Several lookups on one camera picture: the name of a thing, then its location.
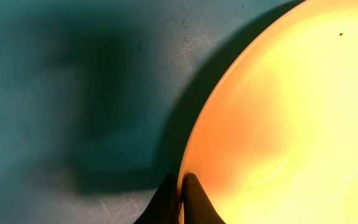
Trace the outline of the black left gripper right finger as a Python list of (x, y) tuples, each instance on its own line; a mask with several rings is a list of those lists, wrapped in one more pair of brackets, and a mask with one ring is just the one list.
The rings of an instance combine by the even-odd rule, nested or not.
[(187, 173), (181, 186), (184, 224), (225, 224), (194, 173)]

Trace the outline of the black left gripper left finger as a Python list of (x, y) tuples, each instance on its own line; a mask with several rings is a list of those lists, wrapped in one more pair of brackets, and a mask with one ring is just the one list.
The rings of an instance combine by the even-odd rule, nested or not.
[(177, 177), (168, 174), (134, 224), (177, 224)]

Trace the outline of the yellow-green plate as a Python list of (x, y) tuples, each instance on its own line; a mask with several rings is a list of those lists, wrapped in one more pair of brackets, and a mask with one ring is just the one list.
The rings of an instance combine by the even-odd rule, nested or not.
[(358, 223), (358, 0), (304, 1), (236, 58), (189, 173), (226, 223)]

